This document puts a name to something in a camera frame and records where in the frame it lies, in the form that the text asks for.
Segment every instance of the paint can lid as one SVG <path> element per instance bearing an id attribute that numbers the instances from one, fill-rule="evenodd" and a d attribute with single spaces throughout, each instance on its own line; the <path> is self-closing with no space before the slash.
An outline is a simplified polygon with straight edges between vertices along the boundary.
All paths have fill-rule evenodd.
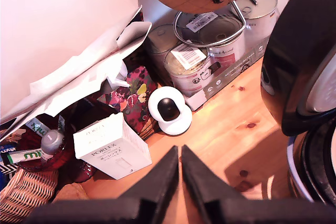
<path id="1" fill-rule="evenodd" d="M 246 19 L 264 17 L 273 12 L 278 5 L 278 0 L 256 0 L 256 2 L 257 4 L 254 4 L 251 0 L 236 0 L 240 11 Z"/>
<path id="2" fill-rule="evenodd" d="M 149 32 L 144 46 L 148 52 L 159 54 L 170 50 L 179 42 L 175 36 L 173 24 L 164 24 Z"/>
<path id="3" fill-rule="evenodd" d="M 191 41 L 190 44 L 194 47 L 220 45 L 221 41 L 234 35 L 243 27 L 243 23 L 233 16 L 216 14 L 216 18 L 194 32 L 187 25 L 198 16 L 199 14 L 181 13 L 175 21 L 176 26 L 174 27 L 176 36 L 181 41 Z"/>

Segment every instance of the porlex box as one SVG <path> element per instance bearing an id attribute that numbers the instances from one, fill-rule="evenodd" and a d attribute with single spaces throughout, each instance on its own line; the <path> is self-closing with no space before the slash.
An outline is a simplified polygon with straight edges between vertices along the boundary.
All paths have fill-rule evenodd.
<path id="1" fill-rule="evenodd" d="M 96 121 L 73 139 L 77 159 L 115 179 L 152 164 L 147 143 L 127 125 L 122 113 Z"/>

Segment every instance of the white paper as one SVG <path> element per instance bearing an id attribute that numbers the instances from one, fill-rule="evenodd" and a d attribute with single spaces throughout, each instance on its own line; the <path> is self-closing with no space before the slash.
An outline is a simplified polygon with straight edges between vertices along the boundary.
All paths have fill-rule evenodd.
<path id="1" fill-rule="evenodd" d="M 52 93 L 85 72 L 104 57 L 111 55 L 113 51 L 119 50 L 120 48 L 118 48 L 117 44 L 118 37 L 140 10 L 141 7 L 133 13 L 126 15 L 123 20 L 118 21 L 116 25 L 97 38 L 80 55 L 71 57 L 51 74 L 31 83 L 29 85 L 30 95 L 23 98 L 7 114 L 1 115 L 1 123 L 10 121 L 20 114 L 36 108 Z"/>
<path id="2" fill-rule="evenodd" d="M 217 18 L 218 15 L 215 13 L 203 13 L 200 14 L 197 18 L 195 18 L 193 21 L 188 23 L 186 25 L 187 28 L 189 28 L 191 31 L 194 33 L 197 32 L 198 30 L 202 29 L 205 27 L 207 24 L 209 24 L 211 21 L 213 21 L 215 18 Z"/>
<path id="3" fill-rule="evenodd" d="M 192 68 L 206 58 L 198 48 L 181 44 L 171 50 L 171 53 L 181 63 L 185 70 Z"/>
<path id="4" fill-rule="evenodd" d="M 129 21 L 124 23 L 127 25 L 138 11 L 140 11 L 140 9 L 138 9 L 135 14 L 129 16 Z M 65 109 L 67 106 L 73 104 L 79 99 L 100 90 L 101 83 L 105 81 L 107 76 L 111 74 L 112 71 L 119 71 L 115 68 L 115 66 L 118 65 L 116 62 L 119 62 L 130 53 L 134 52 L 144 42 L 149 30 L 151 29 L 150 22 L 133 22 L 131 25 L 132 26 L 130 26 L 130 28 L 125 29 L 125 33 L 128 34 L 128 37 L 124 36 L 123 33 L 119 36 L 118 41 L 120 41 L 120 45 L 122 45 L 123 48 L 113 53 L 112 55 L 103 56 L 103 54 L 110 53 L 110 43 L 112 41 L 111 38 L 113 37 L 113 39 L 116 39 L 116 33 L 111 32 L 111 29 L 99 37 L 98 42 L 95 41 L 89 46 L 89 48 L 85 49 L 83 51 L 83 53 L 85 52 L 85 60 L 83 63 L 85 67 L 83 68 L 84 70 L 82 69 L 83 72 L 75 76 L 75 78 L 72 80 L 69 77 L 70 75 L 67 76 L 67 79 L 61 78 L 62 83 L 66 82 L 65 79 L 67 81 L 70 79 L 67 84 L 63 84 L 61 86 L 57 81 L 53 81 L 54 89 L 52 89 L 52 87 L 45 82 L 45 80 L 49 79 L 50 77 L 44 77 L 43 81 L 40 82 L 41 86 L 34 86 L 35 88 L 33 92 L 35 93 L 22 100 L 20 104 L 15 107 L 16 110 L 11 110 L 10 113 L 5 115 L 4 119 L 1 120 L 2 123 L 4 123 L 17 117 L 15 122 L 0 137 L 0 142 L 32 118 L 42 113 L 55 116 L 61 110 Z M 91 54 L 97 53 L 99 55 L 98 58 L 100 61 L 97 63 L 98 58 L 96 57 L 95 60 L 91 61 L 91 63 L 93 62 L 93 65 L 87 67 L 88 57 L 86 55 L 89 55 L 89 52 Z M 57 79 L 57 75 L 59 73 L 62 73 L 62 71 L 56 70 L 51 75 L 53 78 Z M 48 92 L 42 92 L 41 90 L 43 90 L 43 88 L 41 87 L 45 87 Z"/>

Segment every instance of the paint can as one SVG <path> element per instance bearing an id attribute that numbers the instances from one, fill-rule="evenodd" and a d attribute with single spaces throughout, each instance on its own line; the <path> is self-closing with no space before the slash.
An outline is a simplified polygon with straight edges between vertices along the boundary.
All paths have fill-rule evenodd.
<path id="1" fill-rule="evenodd" d="M 237 0 L 236 3 L 246 20 L 248 48 L 271 35 L 279 17 L 278 0 Z"/>
<path id="2" fill-rule="evenodd" d="M 195 22 L 201 15 L 204 17 Z M 220 71 L 223 71 L 245 53 L 244 24 L 233 15 L 201 15 L 180 14 L 174 22 L 175 34 L 189 45 L 205 47 L 211 63 L 219 62 Z"/>
<path id="3" fill-rule="evenodd" d="M 211 43 L 229 37 L 238 31 L 242 23 L 234 17 L 217 19 L 205 26 L 199 34 L 201 41 Z M 219 62 L 221 71 L 227 69 L 245 53 L 244 31 L 219 46 L 207 47 L 212 62 Z"/>
<path id="4" fill-rule="evenodd" d="M 164 68 L 164 59 L 170 50 L 180 43 L 175 36 L 173 24 L 164 24 L 154 28 L 144 42 L 144 48 L 155 72 L 166 84 L 171 84 L 171 78 Z"/>
<path id="5" fill-rule="evenodd" d="M 192 68 L 185 70 L 170 52 L 165 58 L 164 66 L 172 78 L 174 87 L 187 97 L 191 97 L 202 90 L 213 79 L 212 73 L 214 69 L 209 57 Z"/>

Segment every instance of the security camera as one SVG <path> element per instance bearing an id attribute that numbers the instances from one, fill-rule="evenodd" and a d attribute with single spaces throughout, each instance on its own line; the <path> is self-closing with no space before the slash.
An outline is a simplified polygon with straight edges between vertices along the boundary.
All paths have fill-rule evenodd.
<path id="1" fill-rule="evenodd" d="M 191 109 L 179 90 L 173 87 L 156 89 L 149 97 L 148 108 L 161 130 L 168 135 L 182 134 L 191 124 Z"/>

